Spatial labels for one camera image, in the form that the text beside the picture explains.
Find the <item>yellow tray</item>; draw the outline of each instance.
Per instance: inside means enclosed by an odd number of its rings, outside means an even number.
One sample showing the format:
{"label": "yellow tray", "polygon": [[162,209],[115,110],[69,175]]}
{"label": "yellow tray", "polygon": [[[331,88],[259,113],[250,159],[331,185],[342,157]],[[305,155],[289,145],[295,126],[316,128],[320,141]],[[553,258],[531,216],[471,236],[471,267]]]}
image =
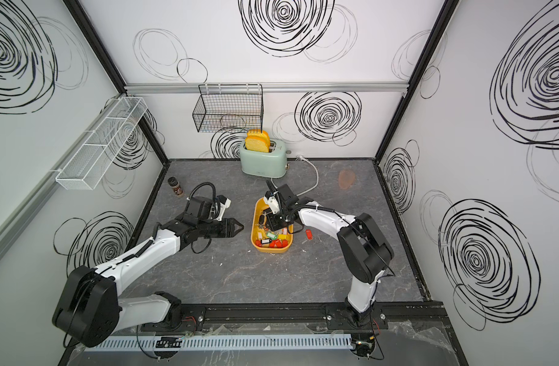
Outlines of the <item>yellow tray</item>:
{"label": "yellow tray", "polygon": [[[260,198],[259,201],[255,204],[255,214],[253,216],[253,227],[251,228],[251,244],[260,252],[263,253],[285,253],[292,245],[293,241],[293,234],[288,234],[288,245],[285,248],[261,248],[255,245],[255,241],[258,239],[257,233],[261,232],[263,234],[263,238],[265,238],[265,230],[259,229],[259,216],[263,213],[264,209],[268,209],[269,206],[265,204],[263,198]],[[293,232],[293,225],[290,225],[288,231]]]}

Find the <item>toaster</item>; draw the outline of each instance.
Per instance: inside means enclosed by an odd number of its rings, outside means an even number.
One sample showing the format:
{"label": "toaster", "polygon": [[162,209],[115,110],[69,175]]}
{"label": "toaster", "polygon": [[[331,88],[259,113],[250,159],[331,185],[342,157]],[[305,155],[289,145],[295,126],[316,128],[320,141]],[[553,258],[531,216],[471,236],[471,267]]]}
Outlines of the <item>toaster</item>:
{"label": "toaster", "polygon": [[241,157],[241,169],[246,174],[281,178],[288,169],[286,146],[281,140],[270,140],[269,152],[247,150],[243,141],[239,156]]}

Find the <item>gray marble countertop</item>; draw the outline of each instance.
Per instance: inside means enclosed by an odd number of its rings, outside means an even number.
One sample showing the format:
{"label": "gray marble countertop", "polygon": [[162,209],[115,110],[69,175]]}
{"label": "gray marble countertop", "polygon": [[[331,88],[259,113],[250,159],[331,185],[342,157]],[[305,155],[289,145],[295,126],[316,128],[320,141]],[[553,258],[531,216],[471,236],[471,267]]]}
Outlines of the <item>gray marble countertop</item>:
{"label": "gray marble countertop", "polygon": [[[370,160],[314,160],[320,183],[306,196],[342,213],[368,213],[391,243],[395,257],[390,266],[396,277],[382,280],[377,288],[378,301],[421,301],[412,269],[384,194]],[[313,168],[305,162],[290,162],[277,185],[287,183],[300,193],[316,182]],[[356,174],[353,185],[339,187],[339,173],[349,169]],[[241,171],[238,161],[172,162],[166,178],[176,177],[185,194],[177,197],[164,180],[140,241],[151,236],[156,221],[166,223],[180,214],[189,192],[203,181],[214,183],[217,194],[228,197],[232,204],[225,217],[234,217],[245,230],[234,238],[217,238],[205,252],[194,254],[186,248],[139,277],[124,292],[124,297],[146,296],[166,291],[182,303],[296,303],[342,302],[351,284],[338,241],[311,228],[313,239],[305,232],[295,234],[290,249],[283,254],[260,253],[251,244],[251,225],[256,201],[267,186],[265,179]],[[210,188],[199,194],[209,197]],[[197,241],[200,250],[206,240]]]}

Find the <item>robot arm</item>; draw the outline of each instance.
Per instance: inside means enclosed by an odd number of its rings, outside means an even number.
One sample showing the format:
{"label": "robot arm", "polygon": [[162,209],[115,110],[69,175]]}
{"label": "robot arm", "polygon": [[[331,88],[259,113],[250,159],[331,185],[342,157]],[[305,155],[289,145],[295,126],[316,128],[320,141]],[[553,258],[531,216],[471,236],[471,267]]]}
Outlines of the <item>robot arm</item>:
{"label": "robot arm", "polygon": [[300,199],[287,185],[276,188],[270,180],[267,185],[269,191],[265,194],[265,202],[271,209],[271,215],[267,216],[270,230],[297,222],[339,241],[344,260],[353,274],[347,302],[354,309],[358,323],[375,300],[379,278],[385,275],[393,259],[393,249],[378,225],[368,214],[342,214],[307,197]]}
{"label": "robot arm", "polygon": [[[213,188],[213,199],[194,197],[204,186]],[[140,275],[174,255],[198,238],[230,238],[244,226],[234,218],[222,218],[230,200],[214,196],[211,183],[198,185],[188,197],[184,212],[165,225],[157,223],[151,238],[95,268],[81,266],[64,285],[52,323],[87,347],[94,347],[111,333],[145,323],[181,322],[179,299],[165,292],[147,297],[119,299]]]}

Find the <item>wall-mounted shelf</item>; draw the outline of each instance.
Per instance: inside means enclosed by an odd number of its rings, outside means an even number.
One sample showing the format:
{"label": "wall-mounted shelf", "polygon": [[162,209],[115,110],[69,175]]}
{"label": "wall-mounted shelf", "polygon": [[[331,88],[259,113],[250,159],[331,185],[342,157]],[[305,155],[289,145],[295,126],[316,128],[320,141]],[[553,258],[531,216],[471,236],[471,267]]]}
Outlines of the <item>wall-mounted shelf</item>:
{"label": "wall-mounted shelf", "polygon": [[92,190],[147,111],[140,97],[122,97],[56,176],[66,189]]}

